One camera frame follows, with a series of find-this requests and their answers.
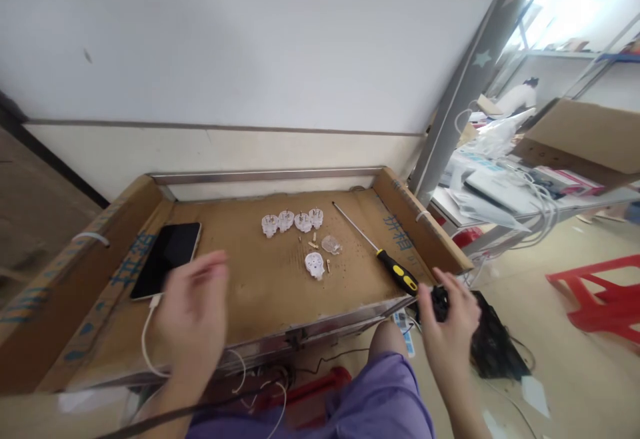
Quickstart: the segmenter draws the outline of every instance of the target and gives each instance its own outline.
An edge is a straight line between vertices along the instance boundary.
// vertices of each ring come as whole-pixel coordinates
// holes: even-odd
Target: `right hand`
[[[227,335],[227,254],[215,251],[171,271],[158,327],[171,347],[172,372],[201,384],[211,377]]]
[[[449,294],[447,320],[435,320],[431,293],[424,284],[418,286],[418,305],[427,359],[436,382],[442,388],[468,378],[471,336],[478,327],[481,311],[473,294],[452,274],[438,268],[433,272]]]

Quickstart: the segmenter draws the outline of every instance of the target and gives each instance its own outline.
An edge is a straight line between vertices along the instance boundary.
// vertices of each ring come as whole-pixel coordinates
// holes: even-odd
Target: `yellow screwdriver handle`
[[[403,291],[414,297],[418,295],[418,282],[408,270],[391,258],[384,249],[378,250],[375,255],[385,265],[393,280]]]

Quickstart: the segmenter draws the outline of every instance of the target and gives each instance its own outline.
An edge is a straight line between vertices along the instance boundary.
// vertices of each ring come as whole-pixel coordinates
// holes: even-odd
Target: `phone screen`
[[[190,222],[164,226],[160,230],[131,291],[131,299],[147,298],[162,292],[169,271],[193,258],[200,228],[199,222]]]

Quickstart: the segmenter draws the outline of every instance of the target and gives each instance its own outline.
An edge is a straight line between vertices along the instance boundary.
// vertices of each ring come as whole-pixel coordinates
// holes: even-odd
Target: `screwdriver shaft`
[[[376,250],[376,252],[377,252],[379,249],[375,246],[375,244],[373,244],[373,243],[371,242],[371,239],[369,239],[369,238],[365,235],[365,233],[364,233],[364,232],[362,232],[362,231],[360,230],[360,228],[359,228],[358,226],[356,226],[356,225],[355,225],[355,223],[354,223],[351,219],[349,219],[349,216],[347,216],[347,215],[345,214],[345,212],[344,212],[342,209],[340,209],[340,206],[338,206],[338,205],[337,205],[336,203],[334,203],[333,201],[331,201],[331,202],[332,202],[332,203],[333,203],[333,205],[336,207],[336,209],[337,209],[338,211],[340,211],[340,212],[342,213],[342,215],[343,215],[343,216],[344,216],[344,217],[345,217],[345,218],[346,218],[346,219],[351,223],[351,226],[355,227],[355,228],[356,228],[356,230],[357,230],[360,234],[362,234],[362,237],[363,237],[364,239],[366,239],[366,240],[367,240],[367,242],[368,242],[368,243],[369,243],[369,244],[370,244],[370,245],[371,245],[371,246]]]

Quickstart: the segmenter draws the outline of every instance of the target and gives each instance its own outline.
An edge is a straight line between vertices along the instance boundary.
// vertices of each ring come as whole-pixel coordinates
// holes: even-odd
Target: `star sticker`
[[[491,56],[489,56],[489,50],[486,50],[484,53],[476,53],[475,59],[473,60],[473,64],[471,66],[480,66],[484,67],[491,60]]]

